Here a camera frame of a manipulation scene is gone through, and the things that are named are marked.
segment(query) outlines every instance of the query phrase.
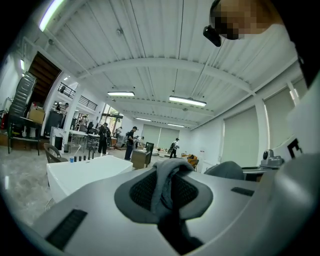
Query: white bathtub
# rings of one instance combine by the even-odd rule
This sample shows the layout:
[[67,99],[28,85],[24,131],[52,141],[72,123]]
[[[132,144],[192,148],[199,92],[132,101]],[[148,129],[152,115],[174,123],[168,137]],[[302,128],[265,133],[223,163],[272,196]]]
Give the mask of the white bathtub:
[[112,155],[81,162],[47,163],[52,197],[57,203],[91,182],[132,171],[133,163]]

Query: cardboard box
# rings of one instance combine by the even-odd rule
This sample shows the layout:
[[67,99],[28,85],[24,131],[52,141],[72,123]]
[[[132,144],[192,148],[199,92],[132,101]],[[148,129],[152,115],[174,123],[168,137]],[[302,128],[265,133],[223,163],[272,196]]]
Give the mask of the cardboard box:
[[32,121],[42,124],[45,118],[45,111],[42,108],[33,108],[29,112],[29,119]]

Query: balcony railing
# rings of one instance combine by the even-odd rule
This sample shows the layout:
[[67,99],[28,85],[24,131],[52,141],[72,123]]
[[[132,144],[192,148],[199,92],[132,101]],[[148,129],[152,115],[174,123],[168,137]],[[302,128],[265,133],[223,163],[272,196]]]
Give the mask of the balcony railing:
[[[59,85],[58,91],[61,94],[64,94],[64,95],[68,96],[71,99],[74,98],[75,93],[76,93],[75,90],[72,90],[70,87],[68,87],[63,82]],[[88,100],[86,97],[83,97],[83,96],[80,97],[79,103],[84,105],[84,106],[86,106],[89,109],[92,109],[92,110],[96,110],[96,108],[97,108],[97,104],[95,104],[94,102],[92,102],[91,100]]]

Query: floor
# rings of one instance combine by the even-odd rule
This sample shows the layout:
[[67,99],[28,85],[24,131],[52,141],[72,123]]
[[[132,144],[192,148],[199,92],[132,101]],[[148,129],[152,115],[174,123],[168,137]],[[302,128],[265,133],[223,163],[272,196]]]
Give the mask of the floor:
[[[64,158],[69,159],[76,152],[72,149],[72,154],[66,153]],[[109,155],[120,159],[125,158],[125,150],[107,150]],[[79,150],[76,154],[79,156],[86,155],[88,150],[83,152]],[[159,156],[152,156],[151,165],[157,160],[163,160]],[[54,201],[48,187],[48,178],[46,164],[48,163],[45,151],[36,150],[14,150],[8,154],[6,146],[0,146],[0,184],[2,194],[5,195],[7,205],[11,213],[28,225],[48,210]]]

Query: mesh panel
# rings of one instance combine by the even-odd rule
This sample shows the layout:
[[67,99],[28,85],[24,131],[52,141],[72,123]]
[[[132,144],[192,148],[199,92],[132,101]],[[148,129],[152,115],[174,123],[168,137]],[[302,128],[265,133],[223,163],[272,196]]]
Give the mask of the mesh panel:
[[130,198],[139,206],[150,211],[151,198],[156,188],[157,172],[154,171],[130,189]]
[[198,196],[198,189],[181,177],[172,177],[171,198],[175,208],[180,209]]

